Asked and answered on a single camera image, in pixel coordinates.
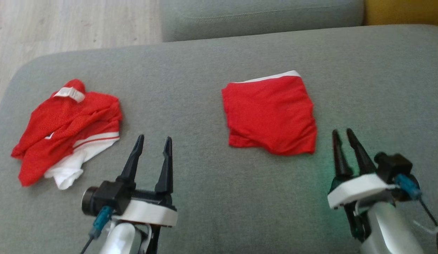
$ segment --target red cloth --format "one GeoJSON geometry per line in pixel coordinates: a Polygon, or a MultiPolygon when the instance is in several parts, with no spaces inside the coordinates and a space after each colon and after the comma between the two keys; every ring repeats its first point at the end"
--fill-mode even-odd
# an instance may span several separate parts
{"type": "Polygon", "coordinates": [[[81,96],[79,103],[70,97],[54,96],[38,106],[31,114],[29,124],[11,156],[22,160],[18,178],[22,186],[35,183],[62,158],[73,153],[78,140],[93,135],[118,135],[122,113],[119,100],[111,95],[85,92],[84,84],[73,79],[64,87],[73,87],[81,96]]]}
{"type": "Polygon", "coordinates": [[[296,71],[230,83],[222,98],[230,146],[258,146],[284,156],[314,153],[313,103],[296,71]]]}

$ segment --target folded red cloth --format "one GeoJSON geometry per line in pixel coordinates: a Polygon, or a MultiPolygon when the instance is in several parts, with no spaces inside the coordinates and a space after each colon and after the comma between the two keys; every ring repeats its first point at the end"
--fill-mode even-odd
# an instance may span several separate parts
{"type": "Polygon", "coordinates": [[[222,98],[230,146],[258,146],[284,156],[314,153],[313,103],[296,71],[230,83],[222,98]]]}
{"type": "Polygon", "coordinates": [[[82,174],[83,162],[119,139],[121,120],[116,97],[86,93],[80,80],[71,80],[32,112],[12,151],[12,157],[22,160],[22,186],[32,185],[51,168],[49,177],[59,188],[68,188],[82,174]]]}

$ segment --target white clothing tag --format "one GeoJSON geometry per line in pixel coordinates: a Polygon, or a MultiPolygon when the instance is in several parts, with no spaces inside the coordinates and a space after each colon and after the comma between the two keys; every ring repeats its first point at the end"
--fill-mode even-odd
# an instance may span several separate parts
{"type": "Polygon", "coordinates": [[[54,96],[70,97],[73,100],[77,101],[77,103],[80,103],[85,98],[85,95],[76,90],[74,87],[62,87],[59,92],[57,92],[54,96]]]}

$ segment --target gray cushion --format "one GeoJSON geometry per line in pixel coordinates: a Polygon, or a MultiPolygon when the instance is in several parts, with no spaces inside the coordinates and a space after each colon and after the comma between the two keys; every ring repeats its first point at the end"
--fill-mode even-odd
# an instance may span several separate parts
{"type": "MultiPolygon", "coordinates": [[[[140,133],[139,188],[154,188],[173,137],[178,225],[159,253],[355,253],[344,211],[330,210],[332,130],[354,132],[372,157],[414,163],[438,219],[438,27],[393,25],[286,32],[62,53],[35,59],[12,79],[0,107],[0,254],[77,253],[93,217],[84,191],[122,170],[140,133]],[[231,81],[297,70],[314,102],[316,153],[274,156],[227,144],[221,89],[231,81]],[[84,165],[66,191],[52,180],[21,188],[10,157],[31,111],[72,78],[120,98],[121,140],[84,165]]],[[[344,142],[351,166],[352,149],[344,142]]],[[[418,204],[400,204],[430,225],[418,204]]],[[[434,237],[412,226],[426,253],[434,237]]],[[[105,234],[88,253],[96,253],[105,234]]]]}
{"type": "Polygon", "coordinates": [[[165,42],[359,26],[362,0],[161,0],[165,42]]]}

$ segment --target white stripe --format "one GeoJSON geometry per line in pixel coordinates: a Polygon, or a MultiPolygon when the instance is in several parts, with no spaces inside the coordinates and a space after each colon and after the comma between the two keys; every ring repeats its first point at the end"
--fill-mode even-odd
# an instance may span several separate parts
{"type": "Polygon", "coordinates": [[[267,76],[267,77],[262,77],[262,78],[258,78],[258,79],[251,79],[251,80],[247,80],[247,81],[243,81],[243,82],[235,82],[235,83],[257,82],[257,81],[266,80],[266,79],[277,79],[277,78],[285,77],[285,76],[300,77],[300,74],[297,71],[287,71],[285,73],[280,73],[280,74],[275,74],[275,75],[271,75],[271,76],[267,76]]]}
{"type": "Polygon", "coordinates": [[[76,147],[82,143],[91,141],[91,140],[96,140],[96,139],[100,139],[100,138],[111,138],[111,137],[118,137],[119,136],[119,132],[106,132],[106,133],[101,133],[101,134],[97,134],[97,135],[92,135],[86,139],[80,139],[78,141],[75,142],[75,144],[73,145],[73,147],[76,147]]]}

